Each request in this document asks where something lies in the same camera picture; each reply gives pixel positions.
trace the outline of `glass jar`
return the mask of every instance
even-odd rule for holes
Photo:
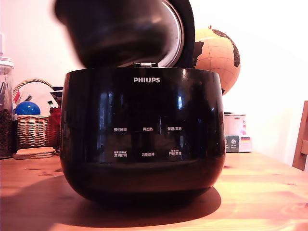
[[[13,60],[0,57],[0,159],[13,155]]]

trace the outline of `philips logo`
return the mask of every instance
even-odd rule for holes
[[[160,78],[134,78],[134,83],[159,83]]]

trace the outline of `button label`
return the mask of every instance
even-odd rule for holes
[[[143,128],[142,131],[153,131],[153,128]]]
[[[168,131],[182,131],[182,127],[168,127]]]
[[[142,153],[143,157],[155,156],[155,153]]]
[[[179,152],[178,149],[174,149],[169,152],[169,155],[182,155],[182,152]]]
[[[123,132],[127,131],[127,128],[114,128],[114,132]]]
[[[114,151],[115,157],[127,157],[127,151]]]

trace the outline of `wicker basket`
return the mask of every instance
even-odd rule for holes
[[[18,84],[14,91],[15,98],[18,90],[28,83],[44,83],[52,88],[49,82],[41,79],[28,79]],[[17,149],[59,146],[59,126],[50,122],[50,116],[19,115],[17,128]]]

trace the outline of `coffee beans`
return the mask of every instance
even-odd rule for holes
[[[0,111],[0,158],[12,156],[12,113]]]

